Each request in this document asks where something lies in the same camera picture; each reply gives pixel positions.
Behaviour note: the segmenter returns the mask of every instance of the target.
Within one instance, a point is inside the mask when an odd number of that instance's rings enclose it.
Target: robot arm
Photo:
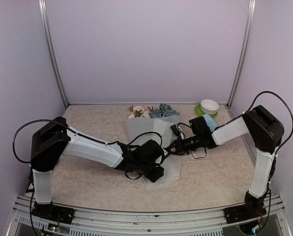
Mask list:
[[[32,138],[30,164],[37,205],[51,205],[51,174],[62,154],[97,161],[125,173],[136,172],[156,182],[164,174],[160,163],[155,162],[159,157],[162,162],[169,154],[184,155],[198,148],[215,148],[250,133],[257,148],[254,178],[246,193],[245,205],[227,208],[225,215],[227,222],[233,223],[266,214],[264,198],[275,169],[275,151],[281,144],[284,128],[263,106],[255,107],[212,132],[204,117],[192,119],[189,123],[194,136],[186,139],[182,139],[173,126],[177,140],[164,150],[154,140],[134,147],[120,142],[108,143],[69,127],[65,118],[58,117],[54,121],[61,125],[50,122]]]
[[[51,175],[60,156],[73,155],[103,163],[125,173],[136,172],[155,182],[164,175],[164,169],[155,161],[164,158],[160,145],[149,140],[141,146],[129,146],[120,142],[108,143],[85,135],[66,124],[63,117],[48,123],[32,138],[31,169],[33,173],[35,200],[40,205],[52,202]]]
[[[275,153],[284,134],[281,122],[263,106],[257,106],[225,125],[217,127],[213,132],[204,117],[192,119],[189,123],[195,136],[182,139],[176,127],[172,127],[178,138],[168,147],[168,152],[188,154],[198,148],[212,149],[242,135],[248,133],[251,135],[257,149],[253,181],[246,193],[245,205],[226,208],[225,215],[228,223],[255,218],[260,214],[265,215],[264,198],[275,170]]]

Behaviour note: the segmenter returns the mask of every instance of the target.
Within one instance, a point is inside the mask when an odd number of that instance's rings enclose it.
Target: beige floor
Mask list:
[[[124,120],[128,105],[70,106],[68,124],[97,138],[128,142]],[[196,117],[194,105],[173,105],[181,120]],[[223,106],[215,119],[230,120]],[[226,206],[243,202],[254,168],[242,140],[208,150],[206,159],[184,156],[181,179],[171,186],[147,191],[142,181],[128,180],[123,172],[74,156],[62,156],[56,166],[53,201],[71,206],[121,211],[177,211]]]

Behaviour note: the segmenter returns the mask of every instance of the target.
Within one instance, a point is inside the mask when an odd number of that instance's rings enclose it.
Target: black cable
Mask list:
[[[130,178],[129,175],[128,175],[128,173],[127,173],[126,171],[125,171],[124,173],[125,173],[125,176],[126,176],[128,179],[131,179],[131,180],[137,180],[137,179],[140,179],[141,176],[142,176],[141,174],[138,174],[138,177],[136,177],[136,178]]]
[[[188,124],[185,124],[185,123],[182,123],[182,122],[179,122],[178,124],[177,124],[177,127],[179,126],[179,125],[184,125],[184,126],[187,126],[188,128],[190,128],[191,129],[191,126],[190,125],[188,125]]]
[[[265,225],[267,224],[268,220],[269,220],[269,215],[270,215],[270,210],[271,210],[271,189],[268,189],[269,191],[269,209],[268,209],[268,213],[267,213],[267,217],[265,219],[264,224],[261,226],[261,228],[259,228],[258,231],[256,232],[251,232],[250,234],[245,234],[245,235],[256,235],[257,233],[259,233],[261,230],[263,230],[263,228],[265,227]]]
[[[262,95],[262,94],[264,94],[264,93],[269,93],[269,94],[272,94],[272,95],[274,95],[274,96],[276,96],[277,98],[279,98],[280,99],[280,101],[281,102],[283,102],[283,104],[286,106],[286,108],[289,110],[289,113],[290,113],[290,115],[291,115],[291,119],[292,119],[292,130],[291,130],[291,132],[290,132],[290,135],[284,140],[284,142],[277,148],[277,150],[275,151],[275,153],[274,153],[274,155],[276,155],[277,153],[278,153],[278,150],[291,138],[291,136],[293,135],[293,113],[292,113],[292,111],[291,111],[291,109],[289,108],[289,106],[287,105],[287,103],[279,96],[279,95],[277,95],[276,93],[274,93],[274,92],[271,92],[271,91],[262,91],[261,93],[259,93],[256,97],[255,97],[255,99],[254,99],[254,101],[252,102],[252,104],[250,105],[250,107],[247,109],[247,111],[249,111],[252,107],[253,107],[253,105],[254,105],[254,103],[256,102],[256,100],[257,100],[257,98],[260,96],[260,95]]]
[[[87,135],[77,133],[75,130],[69,128],[68,125],[64,125],[64,124],[59,123],[59,122],[57,122],[57,121],[54,121],[54,120],[52,120],[52,119],[36,119],[36,120],[32,120],[32,121],[30,121],[30,122],[28,122],[28,123],[22,125],[22,126],[21,126],[21,127],[15,132],[15,134],[14,134],[14,136],[13,136],[13,140],[12,140],[12,150],[13,150],[13,154],[14,154],[15,158],[16,158],[19,162],[21,162],[21,163],[28,164],[28,163],[30,163],[30,161],[23,161],[23,160],[21,160],[21,159],[18,157],[18,155],[17,155],[17,153],[16,153],[16,151],[15,151],[15,139],[16,139],[18,133],[19,133],[22,129],[24,129],[25,127],[27,127],[27,126],[30,125],[30,124],[34,124],[34,123],[38,123],[38,122],[50,122],[50,123],[58,124],[58,125],[64,127],[65,129],[69,130],[70,132],[72,132],[72,133],[74,133],[74,134],[76,134],[76,135],[79,135],[79,136],[81,136],[81,137],[84,137],[84,138],[86,138],[86,139],[92,140],[92,141],[97,142],[97,143],[100,143],[100,144],[104,144],[104,145],[112,145],[112,144],[115,144],[115,143],[118,142],[118,141],[114,141],[114,142],[112,142],[112,143],[106,143],[106,142],[103,142],[103,141],[100,141],[100,140],[96,140],[96,139],[94,139],[94,138],[92,138],[92,137],[89,137],[89,136],[87,136]]]
[[[30,218],[30,224],[31,224],[31,226],[32,226],[32,229],[33,229],[35,235],[36,235],[36,236],[39,236],[39,235],[37,234],[37,232],[35,231],[35,228],[34,228],[33,218],[32,218],[32,210],[31,210],[31,209],[32,209],[32,202],[33,202],[34,193],[35,193],[35,190],[33,189],[32,196],[31,196],[31,198],[30,198],[30,202],[29,202],[29,218]]]
[[[134,138],[130,143],[128,143],[128,145],[131,145],[131,144],[132,144],[133,142],[135,142],[138,138],[140,138],[141,136],[146,135],[146,134],[156,134],[158,137],[160,137],[160,139],[161,139],[161,144],[160,144],[160,146],[162,146],[162,144],[163,144],[162,135],[160,135],[159,133],[154,132],[154,131],[149,131],[149,132],[145,132],[145,133],[139,134],[139,135],[138,135],[136,138]]]
[[[203,159],[203,158],[206,158],[207,157],[207,152],[206,152],[206,148],[205,148],[205,156],[202,156],[202,157],[194,157],[194,155],[192,154],[193,151],[191,151],[191,155],[194,159]]]
[[[261,229],[259,229],[256,233],[259,233],[261,230],[263,230],[263,228],[265,227],[265,225],[266,225],[266,223],[268,222],[268,219],[269,219],[270,210],[271,210],[271,193],[272,193],[272,191],[271,191],[270,188],[269,188],[269,192],[270,192],[270,194],[269,194],[269,209],[268,209],[268,214],[267,214],[267,217],[266,217],[265,222],[262,225]]]

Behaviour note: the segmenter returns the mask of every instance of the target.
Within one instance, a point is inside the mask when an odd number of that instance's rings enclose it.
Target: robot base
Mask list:
[[[32,215],[46,220],[71,225],[74,215],[74,209],[57,206],[52,203],[42,205],[35,202],[32,210]]]
[[[250,214],[246,214],[246,204],[240,206],[233,206],[224,209],[226,223],[231,224],[239,221],[250,220],[265,215],[266,210],[264,205],[252,210]]]

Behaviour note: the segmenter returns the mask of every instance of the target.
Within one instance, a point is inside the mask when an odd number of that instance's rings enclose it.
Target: purple wall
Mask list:
[[[27,121],[53,118],[63,110],[38,1],[0,1],[0,236],[16,196],[28,183],[29,166],[12,154],[14,132]],[[33,130],[25,130],[17,142],[18,154],[25,160]]]
[[[248,0],[47,1],[70,103],[227,102]]]
[[[246,64],[235,99],[236,115],[246,110],[257,93],[278,93],[293,111],[293,1],[258,1]],[[286,128],[291,119],[284,105],[270,95],[263,95],[265,105]],[[272,181],[274,192],[281,193],[293,227],[293,137],[281,149]]]

